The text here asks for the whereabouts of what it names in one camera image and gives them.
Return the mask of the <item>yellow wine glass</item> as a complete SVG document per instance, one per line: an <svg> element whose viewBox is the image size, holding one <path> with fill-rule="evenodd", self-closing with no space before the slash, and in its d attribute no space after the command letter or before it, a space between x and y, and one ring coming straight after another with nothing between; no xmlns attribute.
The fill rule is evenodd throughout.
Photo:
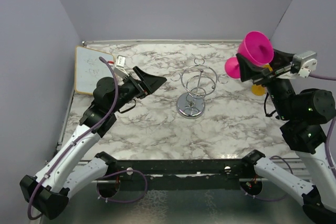
<svg viewBox="0 0 336 224"><path fill-rule="evenodd" d="M266 89L262 85L252 85L251 86L251 92L256 96L263 96L266 94Z"/></svg>

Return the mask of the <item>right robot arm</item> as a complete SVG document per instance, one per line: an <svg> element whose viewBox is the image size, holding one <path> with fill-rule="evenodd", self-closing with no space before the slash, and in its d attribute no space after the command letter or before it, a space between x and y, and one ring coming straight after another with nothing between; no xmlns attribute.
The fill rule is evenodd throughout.
<svg viewBox="0 0 336 224"><path fill-rule="evenodd" d="M335 120L335 100L327 90L306 89L295 93L290 78L307 78L317 66L317 54L306 51L273 53L270 68L236 55L241 81L264 86L284 125L283 139L304 163L312 181L302 179L277 166L260 151L243 158L241 171L246 177L256 174L273 182L303 208L314 223L335 223L335 168L328 144L330 135L322 125Z"/></svg>

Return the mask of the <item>pink wine glass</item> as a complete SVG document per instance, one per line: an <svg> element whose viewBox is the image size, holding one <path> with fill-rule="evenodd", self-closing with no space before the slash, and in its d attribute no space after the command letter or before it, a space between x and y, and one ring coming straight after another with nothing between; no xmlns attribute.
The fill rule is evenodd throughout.
<svg viewBox="0 0 336 224"><path fill-rule="evenodd" d="M260 31L250 31L240 43L237 52L259 67L269 64L274 58L274 49L270 40ZM240 78L237 56L225 62L224 70L229 77Z"/></svg>

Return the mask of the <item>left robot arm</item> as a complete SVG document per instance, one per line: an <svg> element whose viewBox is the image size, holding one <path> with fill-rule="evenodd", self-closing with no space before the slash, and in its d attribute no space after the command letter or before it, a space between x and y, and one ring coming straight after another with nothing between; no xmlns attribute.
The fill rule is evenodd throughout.
<svg viewBox="0 0 336 224"><path fill-rule="evenodd" d="M86 166L75 170L78 162L114 125L115 113L131 100L153 94L167 79L133 68L138 79L127 76L118 85L115 70L112 76L101 78L93 92L93 101L65 146L34 176L26 175L19 185L28 202L30 220L41 216L58 217L69 200L97 178L110 179L116 166L101 158L94 158Z"/></svg>

